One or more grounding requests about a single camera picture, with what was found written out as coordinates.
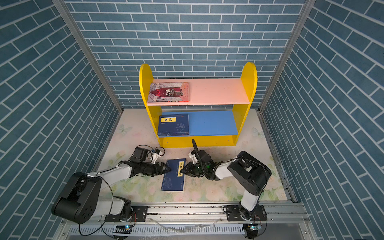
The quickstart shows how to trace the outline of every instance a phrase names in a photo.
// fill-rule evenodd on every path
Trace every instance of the brick wall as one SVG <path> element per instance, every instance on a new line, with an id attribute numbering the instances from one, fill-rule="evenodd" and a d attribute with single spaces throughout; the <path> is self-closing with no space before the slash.
<path id="1" fill-rule="evenodd" d="M 383 13 L 317 0 L 265 110 L 319 239 L 384 239 Z"/>
<path id="2" fill-rule="evenodd" d="M 51 238 L 53 201 L 118 113 L 50 0 L 0 6 L 0 239 Z"/>
<path id="3" fill-rule="evenodd" d="M 258 70 L 252 105 L 257 108 L 303 2 L 68 0 L 66 4 L 125 108 L 144 107 L 138 82 L 143 63 L 151 66 L 155 78 L 181 79 L 239 78 L 247 62 Z"/>

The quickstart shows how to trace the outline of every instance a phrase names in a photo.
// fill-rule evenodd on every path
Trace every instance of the yellow bottom panel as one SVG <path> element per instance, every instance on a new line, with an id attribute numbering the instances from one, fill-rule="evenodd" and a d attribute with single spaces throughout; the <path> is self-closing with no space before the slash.
<path id="1" fill-rule="evenodd" d="M 230 136 L 198 136 L 198 137 L 160 137 L 162 147 L 192 147 L 192 139 L 198 142 L 199 147 L 235 146 L 233 142 L 237 135 Z"/>

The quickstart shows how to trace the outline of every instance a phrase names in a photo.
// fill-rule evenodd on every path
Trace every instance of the book on blue shelf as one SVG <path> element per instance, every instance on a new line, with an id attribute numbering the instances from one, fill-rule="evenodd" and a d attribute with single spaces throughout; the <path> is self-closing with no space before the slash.
<path id="1" fill-rule="evenodd" d="M 161 115 L 157 135 L 159 137 L 189 135 L 188 114 Z"/>
<path id="2" fill-rule="evenodd" d="M 166 192 L 184 192 L 185 177 L 180 170 L 185 166 L 185 158 L 168 159 L 167 166 L 171 168 L 171 171 L 164 174 L 161 190 Z"/>

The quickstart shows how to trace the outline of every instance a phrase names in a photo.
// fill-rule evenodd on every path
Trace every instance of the book on table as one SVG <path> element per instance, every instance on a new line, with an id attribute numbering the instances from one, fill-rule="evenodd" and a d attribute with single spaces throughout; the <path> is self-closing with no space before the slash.
<path id="1" fill-rule="evenodd" d="M 180 170 L 185 166 L 185 158 L 168 159 L 167 166 L 171 168 L 171 171 L 164 174 L 161 190 L 166 192 L 184 192 L 185 177 Z"/>
<path id="2" fill-rule="evenodd" d="M 151 83 L 147 102 L 188 102 L 188 83 Z"/>
<path id="3" fill-rule="evenodd" d="M 189 135 L 188 114 L 161 115 L 157 135 L 159 137 Z"/>

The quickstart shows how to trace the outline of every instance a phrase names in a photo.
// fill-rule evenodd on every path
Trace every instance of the floral tabletop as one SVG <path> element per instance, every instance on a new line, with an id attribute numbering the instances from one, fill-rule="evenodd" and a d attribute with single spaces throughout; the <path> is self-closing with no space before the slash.
<path id="1" fill-rule="evenodd" d="M 139 144 L 157 147 L 159 143 L 145 109 L 124 110 L 118 127 L 100 164 L 99 170 L 115 166 L 119 161 L 128 160 L 134 148 Z M 238 143 L 233 147 L 204 147 L 215 162 L 227 161 L 239 152 L 246 151 L 267 165 L 271 171 L 262 201 L 287 200 L 275 163 L 264 138 L 262 128 L 255 110 L 251 109 Z M 166 148 L 163 157 L 167 159 L 186 158 L 193 148 Z M 113 194 L 130 199 L 132 202 L 227 202 L 240 201 L 244 188 L 234 177 L 226 177 L 219 181 L 211 181 L 205 177 L 185 176 L 184 192 L 161 191 L 163 176 L 135 176 L 113 184 Z M 101 197 L 110 196 L 109 188 L 101 190 Z"/>

